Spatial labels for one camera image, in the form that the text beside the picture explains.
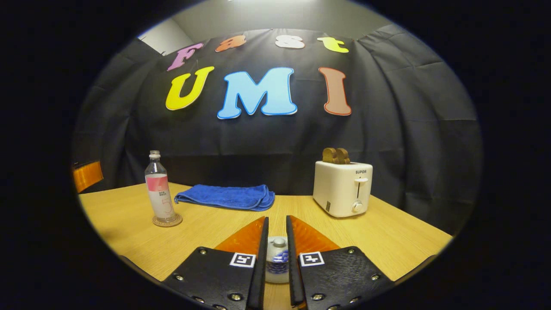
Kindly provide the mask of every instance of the foam letter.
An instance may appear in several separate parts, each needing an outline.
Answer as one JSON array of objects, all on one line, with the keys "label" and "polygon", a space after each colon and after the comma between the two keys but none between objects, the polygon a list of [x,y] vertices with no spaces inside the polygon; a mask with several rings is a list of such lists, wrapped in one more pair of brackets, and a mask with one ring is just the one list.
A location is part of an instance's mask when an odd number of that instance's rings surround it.
[{"label": "foam letter", "polygon": [[321,67],[321,74],[325,76],[327,85],[327,102],[323,105],[325,112],[335,115],[350,115],[352,109],[346,102],[343,80],[344,73],[332,68]]},{"label": "foam letter", "polygon": [[343,41],[337,41],[337,39],[330,36],[325,38],[317,38],[318,41],[322,41],[325,48],[333,52],[348,53],[348,49],[340,47],[339,44],[344,44]]},{"label": "foam letter", "polygon": [[244,35],[237,35],[233,38],[229,38],[227,40],[222,41],[222,43],[220,43],[220,46],[218,46],[215,51],[222,52],[227,49],[232,49],[233,47],[241,46],[245,44],[245,42],[247,41],[245,40]]},{"label": "foam letter", "polygon": [[207,80],[207,75],[210,71],[214,70],[214,67],[205,67],[197,70],[195,75],[195,84],[187,96],[180,97],[180,92],[182,91],[183,84],[191,74],[186,73],[181,76],[175,77],[172,80],[172,86],[170,87],[169,94],[166,96],[166,108],[169,110],[178,110],[187,107],[192,104],[197,97],[201,94],[205,81]]},{"label": "foam letter", "polygon": [[296,35],[278,35],[275,44],[279,47],[288,47],[290,49],[302,49],[305,44],[302,43],[302,38]]},{"label": "foam letter", "polygon": [[228,89],[224,106],[218,112],[219,119],[234,119],[241,114],[237,107],[237,96],[241,98],[247,114],[255,113],[260,101],[266,94],[266,104],[261,111],[266,115],[290,115],[297,111],[291,101],[289,78],[293,74],[292,68],[272,68],[266,72],[262,80],[255,84],[247,72],[228,74],[224,80],[228,81]]},{"label": "foam letter", "polygon": [[168,69],[166,69],[167,71],[170,71],[172,69],[176,69],[178,67],[181,67],[183,65],[183,61],[184,59],[190,59],[191,55],[193,55],[193,53],[195,52],[195,50],[198,50],[200,48],[203,47],[203,44],[202,43],[197,43],[195,45],[192,45],[192,46],[188,46],[184,49],[181,49],[178,51],[178,55],[176,55],[176,58],[174,59],[174,62],[172,63],[172,65],[170,65],[170,67]]}]

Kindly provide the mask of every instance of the water bottle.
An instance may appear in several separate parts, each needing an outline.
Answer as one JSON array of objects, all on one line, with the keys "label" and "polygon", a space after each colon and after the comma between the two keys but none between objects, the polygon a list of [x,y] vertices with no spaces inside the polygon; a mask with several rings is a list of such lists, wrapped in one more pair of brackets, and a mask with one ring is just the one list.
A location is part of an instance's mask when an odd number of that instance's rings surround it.
[{"label": "water bottle", "polygon": [[149,166],[145,170],[145,183],[149,191],[149,200],[153,206],[155,220],[161,223],[176,221],[177,215],[170,198],[169,179],[166,169],[160,163],[161,152],[149,152]]}]

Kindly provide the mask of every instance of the blue towel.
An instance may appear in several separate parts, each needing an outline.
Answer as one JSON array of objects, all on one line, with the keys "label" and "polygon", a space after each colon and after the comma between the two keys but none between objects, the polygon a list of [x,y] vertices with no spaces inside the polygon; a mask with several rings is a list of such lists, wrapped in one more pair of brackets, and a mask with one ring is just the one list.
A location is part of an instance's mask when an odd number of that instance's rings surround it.
[{"label": "blue towel", "polygon": [[225,188],[198,184],[178,193],[174,197],[174,202],[183,201],[211,207],[264,211],[273,205],[275,197],[275,193],[269,191],[266,185]]}]

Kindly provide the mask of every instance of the yellow letter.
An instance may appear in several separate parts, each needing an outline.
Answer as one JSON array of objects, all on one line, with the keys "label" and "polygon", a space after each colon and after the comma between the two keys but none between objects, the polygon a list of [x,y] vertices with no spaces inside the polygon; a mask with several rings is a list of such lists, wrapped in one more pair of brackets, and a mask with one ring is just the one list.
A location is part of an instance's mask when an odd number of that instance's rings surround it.
[{"label": "yellow letter", "polygon": [[330,51],[339,52],[339,53],[348,53],[348,49],[345,49],[339,46],[339,44],[344,44],[343,41],[337,41],[337,39],[332,38],[330,36],[326,38],[317,38],[317,40],[322,41],[325,48]]},{"label": "yellow letter", "polygon": [[197,70],[195,72],[195,75],[197,75],[195,84],[193,85],[190,93],[184,97],[180,97],[180,92],[182,91],[184,82],[191,76],[191,74],[186,73],[175,77],[172,80],[172,86],[170,87],[169,94],[166,96],[166,108],[169,110],[178,110],[192,104],[203,91],[203,86],[207,80],[207,75],[212,70],[214,70],[213,66]]}]

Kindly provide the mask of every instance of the toaster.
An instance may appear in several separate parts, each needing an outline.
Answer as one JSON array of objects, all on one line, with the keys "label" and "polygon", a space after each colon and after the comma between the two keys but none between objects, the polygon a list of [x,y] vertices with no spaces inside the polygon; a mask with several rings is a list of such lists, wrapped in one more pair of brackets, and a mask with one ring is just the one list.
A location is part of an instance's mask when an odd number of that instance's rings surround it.
[{"label": "toaster", "polygon": [[316,162],[314,200],[334,217],[365,213],[371,193],[373,166],[362,163]]}]

